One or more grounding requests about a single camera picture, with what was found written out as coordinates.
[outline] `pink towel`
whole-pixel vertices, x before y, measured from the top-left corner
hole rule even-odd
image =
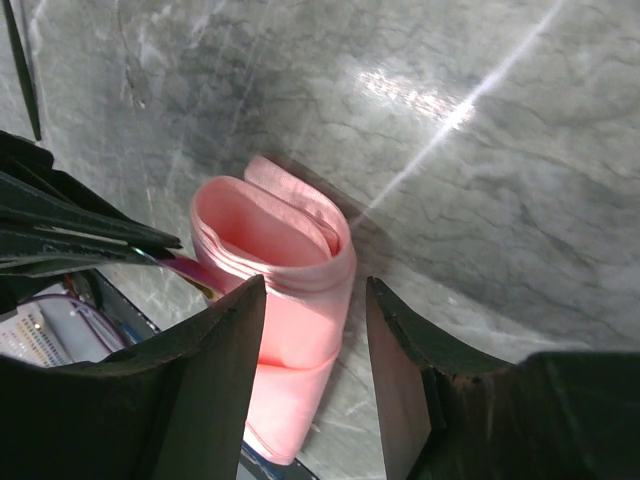
[[[244,177],[215,177],[198,190],[192,237],[223,293],[265,277],[265,326],[244,440],[287,465],[340,351],[356,256],[344,216],[320,192],[263,157]]]

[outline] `marble surface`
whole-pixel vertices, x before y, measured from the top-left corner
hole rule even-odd
[[[300,458],[384,478],[364,278],[508,360],[640,345],[634,0],[24,0],[44,141],[118,208],[188,243],[207,178],[257,152],[331,185],[360,266]],[[0,128],[29,136],[0,22]],[[168,327],[170,274],[110,276]]]

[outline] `pink fabric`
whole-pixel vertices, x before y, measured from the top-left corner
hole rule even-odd
[[[191,205],[198,260],[223,293],[262,274],[265,327],[244,439],[289,464],[340,351],[356,256],[347,222],[317,190],[263,157],[215,177]]]

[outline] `gray marble countertop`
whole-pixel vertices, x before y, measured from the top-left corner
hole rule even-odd
[[[634,0],[13,0],[43,145],[188,243],[213,175],[292,159],[353,207],[345,346],[301,460],[382,479],[364,278],[499,357],[640,345]],[[0,128],[30,136],[0,21]],[[163,327],[203,307],[111,278]]]

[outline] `black plastic part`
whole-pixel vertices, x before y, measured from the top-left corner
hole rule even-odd
[[[11,1],[3,0],[3,5],[7,21],[7,30],[9,31],[9,42],[11,43],[11,50],[16,64],[16,70],[18,71],[18,78],[20,79],[20,88],[22,89],[22,96],[24,97],[24,103],[27,107],[27,113],[29,114],[29,121],[31,122],[31,128],[33,129],[33,135],[36,140],[42,140],[40,115],[38,114],[38,103],[36,101],[35,88],[33,81],[31,80],[27,59],[24,54],[24,49],[22,48],[22,42],[20,41],[20,33],[18,32],[18,25],[16,24],[16,18],[13,14]]]
[[[490,357],[367,282],[389,480],[640,478],[640,353]]]
[[[177,237],[135,222],[65,172],[53,156],[0,132],[0,276],[52,276],[107,263],[154,265]]]
[[[0,357],[7,479],[232,480],[264,319],[261,277],[98,364]]]

